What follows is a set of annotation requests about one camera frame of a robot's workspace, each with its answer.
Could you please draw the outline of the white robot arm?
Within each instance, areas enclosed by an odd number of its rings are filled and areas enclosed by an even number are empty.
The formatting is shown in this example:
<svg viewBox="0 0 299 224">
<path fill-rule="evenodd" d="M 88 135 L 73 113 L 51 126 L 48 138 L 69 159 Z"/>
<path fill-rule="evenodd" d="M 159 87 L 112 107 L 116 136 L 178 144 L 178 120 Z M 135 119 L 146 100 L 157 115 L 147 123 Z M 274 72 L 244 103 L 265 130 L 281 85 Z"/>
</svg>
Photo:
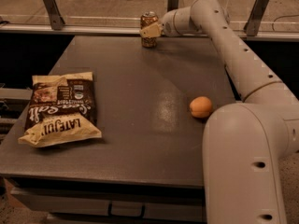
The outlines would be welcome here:
<svg viewBox="0 0 299 224">
<path fill-rule="evenodd" d="M 214 111 L 204 130 L 207 224 L 287 224 L 278 161 L 299 149 L 299 102 L 230 28 L 217 0 L 194 0 L 140 34 L 198 32 L 212 41 L 241 98 Z"/>
</svg>

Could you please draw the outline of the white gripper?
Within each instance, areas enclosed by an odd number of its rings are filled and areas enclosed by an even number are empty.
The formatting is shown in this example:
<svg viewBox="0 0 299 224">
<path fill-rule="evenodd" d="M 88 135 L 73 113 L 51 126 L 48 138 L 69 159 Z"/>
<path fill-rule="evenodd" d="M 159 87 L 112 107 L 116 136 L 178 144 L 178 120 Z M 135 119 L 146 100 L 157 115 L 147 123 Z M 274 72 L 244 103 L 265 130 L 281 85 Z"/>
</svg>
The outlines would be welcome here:
<svg viewBox="0 0 299 224">
<path fill-rule="evenodd" d="M 150 24 L 140 30 L 140 35 L 143 38 L 155 38 L 162 35 L 162 32 L 167 36 L 176 36 L 177 32 L 174 25 L 174 17 L 176 11 L 172 10 L 165 13 L 159 22 Z"/>
</svg>

